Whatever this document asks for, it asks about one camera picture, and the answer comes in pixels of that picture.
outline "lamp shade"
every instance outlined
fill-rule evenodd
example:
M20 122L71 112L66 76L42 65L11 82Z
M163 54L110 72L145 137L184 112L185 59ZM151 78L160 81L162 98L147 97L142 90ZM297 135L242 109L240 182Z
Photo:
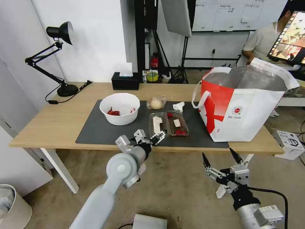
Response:
M74 43L74 30L71 22L64 22L59 27L47 27L47 34L52 38L61 38L68 44L73 45Z

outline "white bowl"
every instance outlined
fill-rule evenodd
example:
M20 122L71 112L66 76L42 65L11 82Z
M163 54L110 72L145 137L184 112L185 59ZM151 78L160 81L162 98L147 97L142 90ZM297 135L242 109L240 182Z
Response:
M99 105L99 108L105 115L107 121L116 126L132 123L137 118L139 107L140 100L135 95L129 93L109 95L104 98ZM107 114L111 108L113 111L119 111L120 116Z

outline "shopping bag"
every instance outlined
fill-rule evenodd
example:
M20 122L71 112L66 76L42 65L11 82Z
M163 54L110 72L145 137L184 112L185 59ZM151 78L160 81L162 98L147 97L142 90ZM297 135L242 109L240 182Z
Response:
M195 105L200 87L201 99ZM192 105L213 141L249 142L285 91L296 87L299 84L288 71L255 58L250 66L213 68L197 84Z

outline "gray robot arm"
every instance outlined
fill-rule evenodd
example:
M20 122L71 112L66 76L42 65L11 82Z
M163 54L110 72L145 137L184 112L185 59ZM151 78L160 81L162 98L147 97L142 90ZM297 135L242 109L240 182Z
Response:
M102 229L115 205L119 186L129 188L139 180L146 169L144 161L148 158L151 146L159 144L165 135L166 131L161 131L148 140L144 131L139 129L134 133L133 140L137 143L135 146L130 145L125 135L120 136L115 143L122 153L114 155L108 161L108 178L105 184L98 186L90 194L70 229Z

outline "plastic bag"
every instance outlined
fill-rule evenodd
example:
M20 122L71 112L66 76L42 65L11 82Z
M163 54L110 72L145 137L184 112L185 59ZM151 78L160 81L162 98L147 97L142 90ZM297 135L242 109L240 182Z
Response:
M286 91L284 80L271 72L254 66L232 68L227 73L211 73L205 81L234 89L262 89L270 91Z
M10 209L14 202L14 192L11 189L0 188L0 205Z
M0 220L3 219L8 212L9 209L6 206L0 204Z
M147 100L146 107L148 109L162 109L166 104L167 98L166 95L158 96L158 97L152 97L150 100Z

